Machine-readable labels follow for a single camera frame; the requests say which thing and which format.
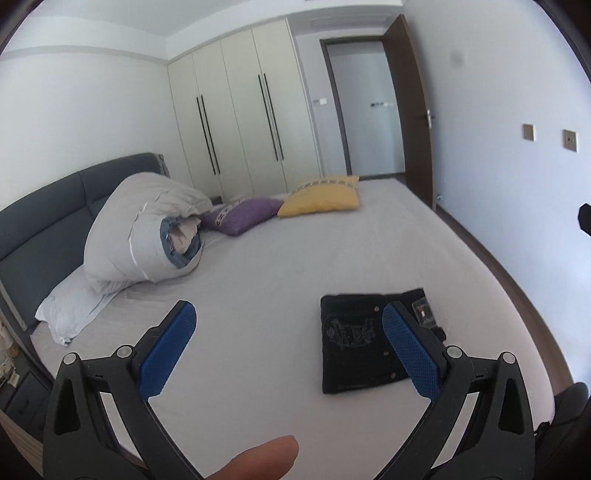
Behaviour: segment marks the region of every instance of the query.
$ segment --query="black vertical handle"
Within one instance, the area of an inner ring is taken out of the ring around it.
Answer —
[[[212,151],[209,149],[209,142],[207,141],[207,134],[205,133],[205,123],[203,122],[203,115],[201,113],[201,105],[199,105],[199,97],[197,97],[197,107],[199,108],[199,118],[201,119],[201,128],[203,128],[203,136],[205,137],[205,144],[207,145],[207,153],[209,153],[209,161],[212,163],[213,174],[217,175],[216,167],[213,166]]]
[[[283,146],[281,145],[281,137],[279,136],[279,128],[277,127],[277,118],[275,118],[275,109],[273,108],[273,99],[271,98],[271,91],[269,90],[269,83],[267,82],[267,74],[263,73],[265,79],[265,86],[267,87],[267,95],[269,96],[269,105],[271,105],[271,114],[273,115],[273,123],[275,124],[275,132],[277,133],[277,143],[279,143],[279,152],[281,153],[281,159],[285,160],[283,156]]]
[[[273,127],[271,126],[271,118],[269,117],[269,109],[267,108],[267,101],[265,100],[265,90],[262,88],[262,80],[259,75],[259,85],[261,86],[262,102],[265,104],[265,113],[267,114],[267,122],[269,123],[269,131],[271,132],[271,140],[273,141],[273,150],[275,150],[275,159],[279,161],[279,155],[277,155],[277,146],[275,146],[275,135],[273,135]]]
[[[216,147],[215,145],[213,145],[212,131],[209,129],[209,119],[207,118],[207,112],[205,110],[205,100],[203,100],[203,95],[201,95],[201,104],[203,105],[203,115],[205,115],[205,124],[207,125],[207,133],[209,133],[209,141],[212,144],[213,158],[216,160],[217,172],[222,173],[220,171],[220,164],[217,162]]]

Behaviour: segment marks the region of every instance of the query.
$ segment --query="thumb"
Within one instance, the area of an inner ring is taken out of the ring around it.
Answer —
[[[280,437],[241,453],[207,480],[279,480],[290,471],[300,446]]]

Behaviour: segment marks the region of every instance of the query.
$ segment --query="door handle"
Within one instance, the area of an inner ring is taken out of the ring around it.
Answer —
[[[267,74],[262,74],[265,79],[265,86],[267,87],[267,95],[269,96],[269,105],[271,105],[271,115],[273,116],[273,123],[275,124],[275,133],[277,133],[277,143],[279,143],[279,152],[281,153],[281,159],[285,160],[283,156],[283,146],[281,145],[281,137],[279,136],[279,128],[277,127],[277,118],[275,118],[275,109],[273,108],[273,99],[271,98],[271,91],[269,90],[269,83],[267,82]]]
[[[419,115],[417,117],[415,117],[417,120],[426,120],[427,121],[427,125],[429,127],[429,130],[431,130],[433,128],[433,119],[437,118],[437,115],[432,115],[431,114],[431,109],[427,110],[427,113],[425,113],[425,115]]]
[[[275,159],[279,161],[277,155],[277,146],[275,145],[275,135],[273,135],[273,127],[271,126],[271,118],[269,117],[269,109],[267,108],[267,100],[265,99],[265,90],[262,88],[261,75],[259,74],[259,85],[261,87],[262,102],[265,104],[265,113],[267,114],[267,123],[269,123],[269,131],[271,132],[271,140],[273,141],[273,150],[275,150]]]
[[[199,104],[199,97],[197,97],[197,107],[199,108],[199,118],[201,119],[201,128],[203,128],[203,136],[205,137],[205,144],[207,145],[207,153],[209,153],[209,161],[212,163],[213,174],[217,175],[216,167],[213,166],[212,151],[209,148],[207,141],[207,134],[205,133],[205,123],[203,122],[203,114],[201,113],[201,105]]]
[[[216,165],[217,165],[217,173],[221,174],[222,172],[220,171],[220,164],[217,162],[216,147],[213,144],[212,131],[209,129],[209,119],[207,118],[207,111],[205,110],[205,100],[203,100],[203,95],[201,95],[201,104],[203,105],[203,115],[205,116],[205,124],[207,125],[207,133],[209,133],[209,141],[212,144],[213,158],[215,159]]]

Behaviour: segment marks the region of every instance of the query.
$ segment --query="black jeans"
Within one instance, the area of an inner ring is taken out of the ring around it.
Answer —
[[[384,307],[400,301],[411,315],[422,288],[390,295],[328,295],[320,300],[322,319],[322,391],[339,393],[408,378],[382,328]],[[445,340],[435,327],[433,333]]]

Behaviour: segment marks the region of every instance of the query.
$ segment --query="white wardrobe door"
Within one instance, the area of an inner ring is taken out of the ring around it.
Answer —
[[[285,193],[283,167],[279,152],[275,154],[277,146],[272,137],[270,117],[267,117],[269,105],[259,82],[262,76],[252,32],[246,30],[220,42],[255,194]]]
[[[251,177],[238,132],[220,42],[194,52],[193,64],[224,200],[252,196]]]
[[[286,20],[252,29],[277,121],[288,190],[320,177],[314,133]]]
[[[222,187],[207,151],[199,117],[192,56],[186,55],[171,63],[168,66],[168,76],[193,186],[210,197],[220,196]]]

